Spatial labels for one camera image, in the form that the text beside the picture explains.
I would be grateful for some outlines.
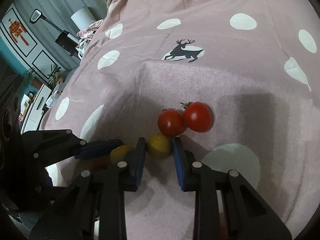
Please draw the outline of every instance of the chinese knot decoration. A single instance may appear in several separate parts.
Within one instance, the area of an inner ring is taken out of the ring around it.
[[[11,19],[9,19],[9,22],[11,23],[10,27],[9,27],[9,31],[10,31],[10,36],[11,38],[14,40],[15,43],[18,43],[17,38],[20,37],[22,39],[22,41],[24,42],[24,44],[26,44],[27,46],[29,46],[29,43],[23,38],[23,36],[21,35],[22,32],[26,33],[27,30],[25,29],[25,27],[18,21],[11,21]]]

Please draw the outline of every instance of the deer print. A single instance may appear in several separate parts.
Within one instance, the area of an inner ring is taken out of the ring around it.
[[[186,47],[187,44],[192,44],[194,42],[196,42],[195,40],[189,40],[188,42],[182,43],[183,41],[185,41],[186,39],[182,39],[181,41],[177,41],[178,46],[175,47],[171,52],[170,55],[165,56],[164,60],[170,60],[173,59],[175,57],[178,56],[185,56],[186,58],[193,58],[193,60],[190,60],[189,62],[194,62],[195,60],[198,59],[198,55],[201,51],[203,51],[203,49],[201,50],[184,50],[184,48]]]

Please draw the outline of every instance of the white lamp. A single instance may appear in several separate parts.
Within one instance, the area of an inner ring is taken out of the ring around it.
[[[71,16],[71,19],[77,25],[79,30],[83,30],[87,28],[89,25],[91,25],[92,22],[97,21],[87,6],[83,6],[80,10],[76,11]]]

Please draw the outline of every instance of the green plant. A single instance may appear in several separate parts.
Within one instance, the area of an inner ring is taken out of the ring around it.
[[[54,89],[56,83],[58,81],[57,73],[60,72],[61,67],[56,67],[55,69],[52,68],[51,64],[51,73],[47,75],[49,77],[48,85],[50,89]]]
[[[22,78],[23,78],[22,85],[23,85],[23,87],[27,88],[29,85],[31,85],[31,83],[34,80],[35,76],[36,76],[36,72],[33,69],[26,70],[22,75]]]

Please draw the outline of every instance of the bed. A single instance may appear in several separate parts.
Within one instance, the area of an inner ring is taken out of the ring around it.
[[[308,0],[109,0],[108,15],[42,129],[134,146],[180,102],[214,111],[185,149],[212,169],[236,169],[295,238],[320,202],[320,19]],[[57,164],[68,185],[107,158]],[[129,239],[192,239],[194,195],[173,158],[147,156],[125,194]]]

